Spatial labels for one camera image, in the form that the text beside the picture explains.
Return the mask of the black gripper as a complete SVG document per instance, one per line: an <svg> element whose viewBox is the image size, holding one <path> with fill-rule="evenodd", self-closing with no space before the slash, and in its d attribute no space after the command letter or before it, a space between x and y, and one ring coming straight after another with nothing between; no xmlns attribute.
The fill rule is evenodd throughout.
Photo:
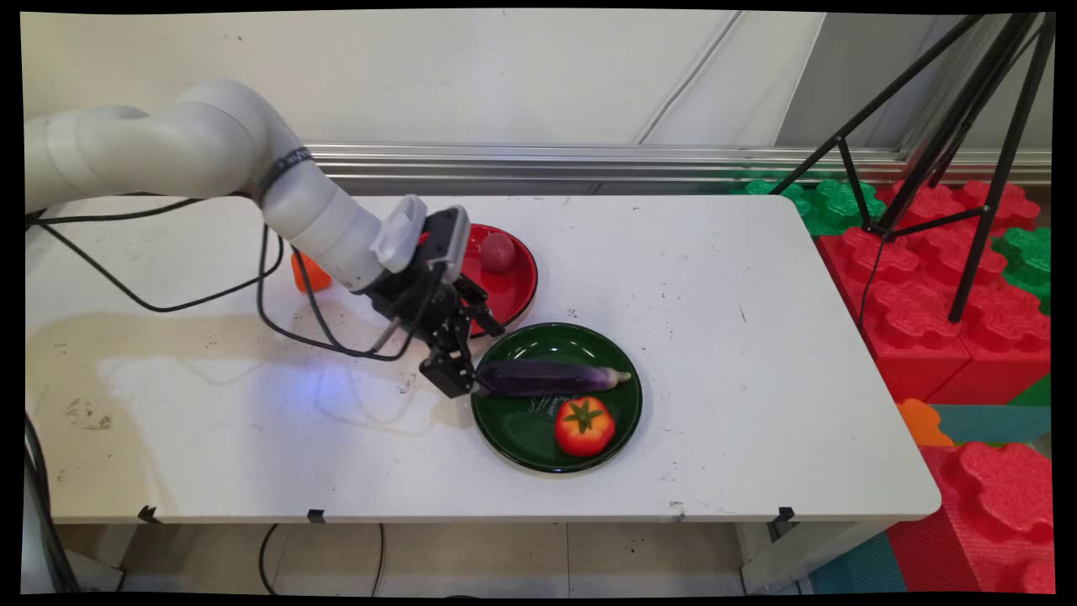
<svg viewBox="0 0 1077 606"><path fill-rule="evenodd" d="M379 335L381 340L398 329L426 340L428 355L419 371L448 398L467 396L475 387L470 338L496 338L506 332L488 306L487 291L468 274L445 284L434 269L423 265L400 274L384 271L362 295L390 322Z"/></svg>

